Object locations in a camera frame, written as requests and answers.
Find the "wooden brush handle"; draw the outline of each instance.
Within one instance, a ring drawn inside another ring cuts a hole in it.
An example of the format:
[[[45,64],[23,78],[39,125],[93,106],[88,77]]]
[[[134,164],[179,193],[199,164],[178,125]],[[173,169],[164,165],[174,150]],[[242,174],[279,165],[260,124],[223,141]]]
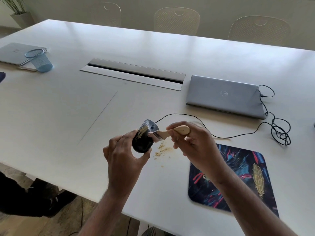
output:
[[[186,125],[182,125],[182,126],[178,126],[173,128],[174,131],[178,132],[181,135],[187,135],[190,133],[190,128]],[[170,135],[168,134],[167,131],[157,131],[158,134],[160,134],[160,136],[165,140],[167,137],[170,137]]]

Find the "brush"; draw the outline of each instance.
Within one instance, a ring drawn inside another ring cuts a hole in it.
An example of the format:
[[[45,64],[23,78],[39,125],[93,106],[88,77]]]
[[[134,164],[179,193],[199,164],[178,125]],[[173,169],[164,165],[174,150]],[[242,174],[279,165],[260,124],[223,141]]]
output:
[[[190,128],[188,126],[182,125],[173,128],[174,131],[178,132],[181,135],[187,135],[190,133]],[[155,143],[165,140],[167,137],[170,137],[167,131],[153,131],[148,133],[148,137],[152,138]]]

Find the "person's left hand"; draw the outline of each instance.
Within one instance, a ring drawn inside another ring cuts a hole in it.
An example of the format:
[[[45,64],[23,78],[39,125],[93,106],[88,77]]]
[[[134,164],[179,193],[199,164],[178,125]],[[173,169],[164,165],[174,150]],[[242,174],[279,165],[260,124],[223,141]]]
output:
[[[140,158],[135,158],[131,152],[132,139],[138,130],[133,130],[123,136],[109,140],[109,145],[103,148],[108,162],[108,190],[116,198],[128,197],[135,186],[143,166],[150,158],[152,149]]]

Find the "black slot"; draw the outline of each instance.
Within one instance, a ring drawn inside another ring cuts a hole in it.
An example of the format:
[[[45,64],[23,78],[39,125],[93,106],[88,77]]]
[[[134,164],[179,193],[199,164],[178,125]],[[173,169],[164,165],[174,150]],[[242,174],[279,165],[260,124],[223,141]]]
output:
[[[119,72],[122,72],[122,73],[127,73],[127,74],[132,74],[132,75],[139,75],[139,76],[148,77],[148,78],[152,78],[152,79],[160,79],[160,80],[165,80],[165,81],[169,81],[169,82],[173,82],[173,83],[183,84],[183,81],[180,81],[180,80],[164,79],[162,77],[157,77],[157,76],[152,76],[152,75],[144,75],[144,74],[140,74],[140,73],[137,73],[137,72],[126,71],[126,70],[121,70],[121,69],[114,69],[114,68],[109,68],[109,67],[105,67],[105,66],[100,66],[100,65],[97,65],[97,64],[90,64],[89,63],[88,66],[98,67],[98,68],[102,68],[102,69],[109,69],[109,70],[119,71]]]

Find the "black mouse pad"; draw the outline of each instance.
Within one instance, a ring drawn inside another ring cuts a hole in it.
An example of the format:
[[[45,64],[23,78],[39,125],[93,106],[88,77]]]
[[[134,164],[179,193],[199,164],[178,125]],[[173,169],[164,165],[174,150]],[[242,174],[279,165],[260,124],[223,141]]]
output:
[[[279,217],[264,157],[259,152],[217,144],[228,166]],[[231,211],[219,190],[192,163],[189,172],[189,198],[197,203]]]

